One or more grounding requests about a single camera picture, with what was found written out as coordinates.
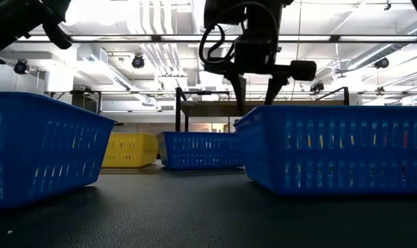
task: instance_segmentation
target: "ceiling duct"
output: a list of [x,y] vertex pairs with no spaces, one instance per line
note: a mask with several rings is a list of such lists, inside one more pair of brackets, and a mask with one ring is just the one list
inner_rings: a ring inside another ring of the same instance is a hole
[[[399,35],[416,35],[417,36],[417,22],[411,24],[409,27],[398,33]],[[365,66],[371,65],[382,58],[389,56],[390,54],[399,51],[407,47],[408,43],[398,43],[398,44],[389,44],[389,45],[376,45],[372,49],[366,51],[362,55],[348,61],[346,64],[342,65],[342,71],[346,68],[349,71],[358,70]]]
[[[143,1],[143,14],[142,14],[142,27],[145,30],[146,34],[153,34],[152,26],[150,25],[150,1],[144,0]],[[152,51],[156,57],[158,58],[159,65],[165,69],[167,75],[171,75],[172,71],[167,65],[167,61],[165,60],[164,54],[161,51],[161,48],[157,43],[148,44],[152,46]]]
[[[164,5],[164,27],[167,34],[174,34],[172,27],[172,5],[170,0],[162,1]],[[181,66],[181,59],[179,58],[178,46],[175,43],[168,44],[170,54],[168,55],[170,60],[176,64],[176,68],[180,76],[186,76]]]
[[[154,0],[153,1],[153,8],[154,8],[154,14],[153,14],[153,27],[156,30],[157,34],[164,34],[163,28],[162,28],[162,16],[161,16],[161,2],[159,0]],[[172,54],[172,47],[170,46],[170,44],[162,44],[162,47],[165,51],[165,53],[168,56],[168,59],[170,60],[170,63],[172,64],[173,67],[173,74],[178,74],[178,65],[176,64],[176,61],[174,60],[173,54]]]
[[[78,53],[80,61],[87,61],[87,63],[96,66],[96,70],[105,74],[113,83],[124,87],[127,91],[139,90],[138,88],[130,85],[130,81],[126,79],[116,68],[108,64],[108,54],[102,48],[99,51],[99,57],[94,55],[94,51],[89,45],[82,45],[79,48],[79,51],[81,51]],[[156,99],[152,97],[144,94],[134,94],[134,97],[140,100],[145,106],[157,106]]]
[[[129,91],[129,90],[139,90],[139,89],[133,88],[130,85],[129,80],[126,79],[122,74],[120,74],[114,67],[109,65],[109,68],[113,72],[112,75],[110,76],[112,81],[121,85],[127,91]],[[136,97],[138,100],[140,100],[144,106],[151,106],[151,107],[157,106],[156,99],[154,99],[152,97],[146,96],[144,94],[134,94],[133,96]]]
[[382,83],[381,85],[379,85],[380,87],[393,87],[393,86],[397,86],[397,85],[402,85],[404,83],[408,83],[408,82],[412,82],[417,80],[417,72],[414,72],[410,75],[407,75],[403,78],[400,79],[395,79],[386,83]]

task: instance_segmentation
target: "ventilation duct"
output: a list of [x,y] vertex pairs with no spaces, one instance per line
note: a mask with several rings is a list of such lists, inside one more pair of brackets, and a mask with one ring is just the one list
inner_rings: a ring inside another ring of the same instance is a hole
[[[405,28],[401,32],[398,33],[399,35],[416,35],[417,36],[417,22],[411,24],[409,27]],[[358,70],[365,66],[371,65],[380,59],[399,51],[405,47],[407,47],[408,43],[398,43],[398,44],[389,44],[389,45],[377,45],[372,49],[368,50],[367,52],[363,53],[362,55],[352,59],[351,61],[347,62],[343,68],[347,68],[347,70]]]
[[[126,79],[122,74],[120,74],[114,67],[109,65],[109,68],[112,71],[112,74],[111,74],[110,78],[112,79],[112,81],[114,83],[117,83],[117,84],[121,85],[127,91],[129,91],[129,90],[139,90],[139,89],[134,89],[130,85],[129,80]],[[156,99],[154,99],[152,97],[146,96],[144,94],[134,94],[133,96],[136,97],[138,100],[140,100],[144,106],[150,106],[150,107],[157,106]]]
[[[99,50],[99,58],[96,57],[93,53],[93,49],[89,45],[81,45],[79,48],[78,56],[80,61],[87,61],[95,66],[97,66],[98,71],[102,71],[112,80],[113,83],[116,83],[125,88],[125,90],[139,90],[130,85],[130,81],[126,79],[116,68],[108,64],[108,54],[103,49]],[[157,106],[156,99],[146,96],[144,94],[134,94],[134,97],[137,98],[145,106]]]
[[[161,16],[161,2],[159,0],[153,1],[153,8],[154,8],[154,14],[153,14],[153,27],[156,30],[157,34],[164,34],[163,28],[162,28],[162,16]],[[165,51],[165,53],[168,56],[168,59],[170,60],[170,63],[173,67],[173,74],[178,74],[178,65],[176,64],[176,61],[173,58],[172,55],[172,47],[170,44],[162,44],[162,47]]]
[[[174,34],[173,27],[172,27],[172,6],[170,3],[170,0],[162,1],[164,5],[164,27],[165,32],[167,34]],[[170,54],[168,55],[170,60],[175,62],[176,67],[179,71],[179,75],[184,76],[185,73],[183,71],[183,68],[181,66],[181,60],[179,58],[178,53],[178,46],[175,43],[168,44]]]

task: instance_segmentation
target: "security camera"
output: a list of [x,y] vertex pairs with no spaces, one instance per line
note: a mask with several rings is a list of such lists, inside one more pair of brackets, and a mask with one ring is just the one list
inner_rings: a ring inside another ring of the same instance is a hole
[[388,66],[389,66],[389,59],[387,58],[383,58],[374,64],[374,67],[377,69],[387,68]]
[[30,67],[28,61],[25,59],[18,60],[17,64],[14,66],[14,72],[19,75],[27,75],[30,72]]
[[143,59],[142,54],[136,54],[136,55],[134,55],[134,59],[132,61],[133,68],[135,68],[135,69],[141,69],[141,68],[144,67],[144,65],[145,65],[145,63],[144,63],[144,59]]

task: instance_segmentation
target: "black cable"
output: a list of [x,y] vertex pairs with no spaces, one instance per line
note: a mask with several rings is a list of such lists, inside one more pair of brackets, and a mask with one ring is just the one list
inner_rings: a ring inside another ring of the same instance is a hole
[[208,59],[213,61],[213,59],[218,59],[219,58],[214,58],[211,56],[211,53],[213,53],[217,48],[219,48],[224,42],[225,42],[225,32],[223,31],[223,28],[219,25],[216,24],[216,26],[219,28],[219,31],[221,32],[221,40],[217,41],[216,44],[214,44],[209,50],[208,50]]
[[[213,29],[218,26],[220,27],[220,25],[218,24],[220,21],[222,21],[230,12],[232,12],[233,10],[237,9],[237,8],[241,8],[241,7],[250,7],[250,6],[256,6],[259,8],[262,8],[264,11],[268,12],[269,16],[272,19],[272,23],[274,25],[274,40],[278,40],[278,30],[277,30],[277,22],[276,19],[274,18],[274,15],[271,13],[270,10],[268,10],[268,8],[266,8],[264,5],[260,4],[260,3],[255,3],[255,2],[245,2],[245,3],[238,3],[235,6],[232,6],[230,8],[228,8],[225,12],[223,12],[222,14],[220,14],[213,22],[212,24],[210,24],[210,26],[208,26],[207,30],[203,33],[202,39],[201,39],[201,45],[199,46],[199,57],[201,58],[202,62],[205,64],[216,64],[216,63],[223,63],[228,61],[228,58],[232,58],[232,51],[234,49],[234,47],[232,46],[232,48],[230,48],[230,51],[227,53],[227,56],[224,58],[220,58],[219,60],[216,61],[208,61],[204,56],[203,56],[203,48],[204,45],[207,41],[208,35],[210,35],[211,31],[213,31]],[[220,28],[221,30],[221,40],[218,41],[215,45],[218,44],[222,44],[225,41],[225,33],[223,31],[222,28]]]
[[242,28],[242,32],[245,32],[245,21],[244,20],[242,20],[241,21],[241,28]]

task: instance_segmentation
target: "fluorescent light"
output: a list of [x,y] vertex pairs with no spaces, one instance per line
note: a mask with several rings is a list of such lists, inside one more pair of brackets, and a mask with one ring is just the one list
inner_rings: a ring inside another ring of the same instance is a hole
[[150,35],[128,35],[128,36],[120,36],[120,35],[103,35],[103,36],[94,36],[94,35],[72,35],[74,41],[82,41],[82,42],[93,42],[93,41],[101,41],[105,43],[106,41],[110,42],[130,42],[130,41],[152,41],[152,37]]
[[106,110],[101,113],[161,113],[161,112],[174,112],[174,110]]
[[331,37],[329,35],[279,35],[279,41],[328,41]]
[[340,41],[416,41],[417,36],[409,36],[409,35],[391,35],[391,36],[342,36]]
[[50,39],[46,35],[35,35],[31,36],[29,39],[21,37],[18,39],[18,41],[50,41]]
[[[163,41],[201,41],[202,35],[163,35]],[[225,42],[233,42],[238,38],[238,35],[225,35]],[[207,42],[217,42],[221,40],[219,34],[213,34],[207,37]]]
[[[215,45],[216,42],[207,42],[204,45],[204,48],[211,48],[213,45]],[[200,44],[199,43],[190,43],[188,44],[188,48],[199,48]],[[219,48],[230,48],[231,44],[223,44],[221,45]]]
[[102,92],[102,94],[131,94],[131,92],[120,92],[120,91],[115,91],[115,92]]

